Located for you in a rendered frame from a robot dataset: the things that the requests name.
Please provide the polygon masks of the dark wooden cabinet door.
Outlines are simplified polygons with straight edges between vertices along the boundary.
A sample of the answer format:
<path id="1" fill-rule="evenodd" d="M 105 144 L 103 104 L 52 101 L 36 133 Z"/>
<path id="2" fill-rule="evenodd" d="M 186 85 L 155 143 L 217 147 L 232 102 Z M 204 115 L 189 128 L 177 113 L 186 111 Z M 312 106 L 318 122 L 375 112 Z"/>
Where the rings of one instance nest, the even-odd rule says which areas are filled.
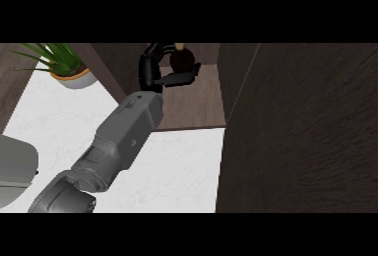
<path id="1" fill-rule="evenodd" d="M 225 131 L 216 209 L 378 213 L 378 43 L 260 46 Z"/>

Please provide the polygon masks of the brown wooden cabinet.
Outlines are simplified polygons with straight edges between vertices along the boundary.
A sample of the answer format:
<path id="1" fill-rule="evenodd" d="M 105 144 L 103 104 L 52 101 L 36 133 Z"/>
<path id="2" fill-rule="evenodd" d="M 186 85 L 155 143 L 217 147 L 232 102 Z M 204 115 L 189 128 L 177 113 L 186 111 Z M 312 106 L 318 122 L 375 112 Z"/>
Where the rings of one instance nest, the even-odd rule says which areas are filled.
<path id="1" fill-rule="evenodd" d="M 189 43 L 201 69 L 195 82 L 167 88 L 161 131 L 223 128 L 250 73 L 257 43 Z M 139 90 L 139 58 L 145 43 L 74 43 L 86 63 L 115 101 Z"/>

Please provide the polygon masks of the green potted plant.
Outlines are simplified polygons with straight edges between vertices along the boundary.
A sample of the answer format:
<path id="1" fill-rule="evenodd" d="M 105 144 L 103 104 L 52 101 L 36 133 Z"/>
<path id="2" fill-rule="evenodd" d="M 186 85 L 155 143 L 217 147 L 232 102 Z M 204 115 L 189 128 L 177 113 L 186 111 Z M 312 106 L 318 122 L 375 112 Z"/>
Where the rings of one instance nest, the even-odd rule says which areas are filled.
<path id="1" fill-rule="evenodd" d="M 24 71 L 46 72 L 59 84 L 72 90 L 80 90 L 98 82 L 84 61 L 67 43 L 22 43 L 22 46 L 38 56 L 15 51 L 21 55 L 44 65 L 44 68 L 24 68 Z"/>

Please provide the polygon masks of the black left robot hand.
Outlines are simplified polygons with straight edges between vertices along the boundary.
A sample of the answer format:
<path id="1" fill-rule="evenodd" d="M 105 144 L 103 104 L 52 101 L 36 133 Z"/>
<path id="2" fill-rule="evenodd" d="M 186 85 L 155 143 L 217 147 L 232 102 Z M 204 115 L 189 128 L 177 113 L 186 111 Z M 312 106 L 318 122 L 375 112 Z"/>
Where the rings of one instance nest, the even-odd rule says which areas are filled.
<path id="1" fill-rule="evenodd" d="M 176 73 L 174 71 L 161 76 L 160 62 L 165 55 L 174 51 L 173 43 L 152 43 L 148 46 L 139 60 L 139 84 L 142 91 L 163 92 L 164 87 L 191 85 L 199 73 L 201 64 L 195 65 L 189 72 Z"/>

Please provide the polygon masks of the brown wooden panel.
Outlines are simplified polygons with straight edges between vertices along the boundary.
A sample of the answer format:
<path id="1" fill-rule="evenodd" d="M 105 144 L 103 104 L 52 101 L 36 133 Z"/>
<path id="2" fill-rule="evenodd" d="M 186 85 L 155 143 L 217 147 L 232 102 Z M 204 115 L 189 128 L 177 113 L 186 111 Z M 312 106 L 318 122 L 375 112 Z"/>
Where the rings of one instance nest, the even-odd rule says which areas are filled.
<path id="1" fill-rule="evenodd" d="M 38 61 L 19 55 L 38 56 L 19 43 L 0 43 L 0 134 L 5 132 Z"/>

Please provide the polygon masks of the pale grey rounded appliance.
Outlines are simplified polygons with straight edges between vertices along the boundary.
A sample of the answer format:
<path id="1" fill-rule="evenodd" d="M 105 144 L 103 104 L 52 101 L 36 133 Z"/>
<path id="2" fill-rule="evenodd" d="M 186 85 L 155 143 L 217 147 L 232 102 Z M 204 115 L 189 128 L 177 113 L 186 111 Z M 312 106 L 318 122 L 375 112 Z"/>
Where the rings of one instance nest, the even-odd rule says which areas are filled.
<path id="1" fill-rule="evenodd" d="M 0 135 L 0 209 L 21 196 L 33 183 L 38 169 L 36 147 Z"/>

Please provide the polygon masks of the dark brown wine bottle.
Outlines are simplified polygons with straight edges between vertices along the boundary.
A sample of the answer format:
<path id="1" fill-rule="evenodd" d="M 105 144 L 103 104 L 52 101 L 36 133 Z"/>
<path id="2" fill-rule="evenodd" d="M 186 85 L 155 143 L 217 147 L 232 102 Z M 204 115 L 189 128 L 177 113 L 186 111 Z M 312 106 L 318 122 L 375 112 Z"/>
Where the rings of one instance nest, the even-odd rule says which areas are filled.
<path id="1" fill-rule="evenodd" d="M 195 65 L 195 56 L 183 43 L 174 44 L 174 51 L 170 55 L 170 66 L 176 73 L 189 72 Z"/>

